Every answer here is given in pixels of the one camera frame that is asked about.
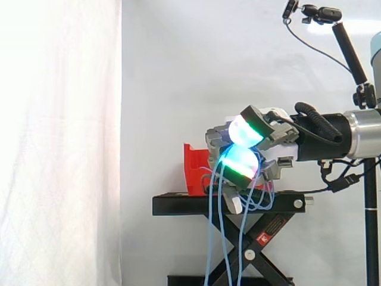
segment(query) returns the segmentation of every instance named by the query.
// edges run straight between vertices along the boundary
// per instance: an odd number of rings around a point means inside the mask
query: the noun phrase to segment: screw
[[[303,201],[302,200],[295,200],[293,202],[293,206],[296,207],[297,209],[300,209],[303,206]]]
[[[249,250],[245,251],[245,258],[247,260],[250,260],[250,261],[254,260],[255,259],[255,252],[254,252],[254,250],[249,249]]]

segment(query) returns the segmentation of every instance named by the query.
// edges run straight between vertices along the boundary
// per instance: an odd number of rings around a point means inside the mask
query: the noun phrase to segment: red container
[[[204,186],[209,186],[210,179],[202,176],[210,174],[208,171],[209,150],[194,150],[190,144],[184,144],[184,172],[188,194],[191,196],[205,195]]]

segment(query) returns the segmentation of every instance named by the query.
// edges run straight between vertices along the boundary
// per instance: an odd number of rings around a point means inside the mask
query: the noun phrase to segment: label
[[[266,229],[257,236],[257,242],[261,246],[266,246],[271,239],[280,231],[283,225],[286,224],[286,219],[281,216],[276,216]]]

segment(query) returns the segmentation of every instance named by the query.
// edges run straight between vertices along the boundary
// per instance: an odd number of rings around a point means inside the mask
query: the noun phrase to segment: led light
[[[221,161],[226,167],[250,179],[253,179],[258,171],[257,156],[252,150],[238,145],[233,145]]]
[[[253,130],[241,115],[231,122],[228,131],[230,139],[242,147],[250,148],[263,140],[263,136]]]

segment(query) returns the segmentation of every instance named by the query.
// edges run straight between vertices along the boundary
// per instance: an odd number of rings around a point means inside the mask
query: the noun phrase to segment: black corrugated cable sleeve
[[[295,104],[295,111],[297,113],[305,114],[311,121],[326,135],[326,139],[333,142],[341,142],[343,135],[316,109],[304,102],[298,102]]]

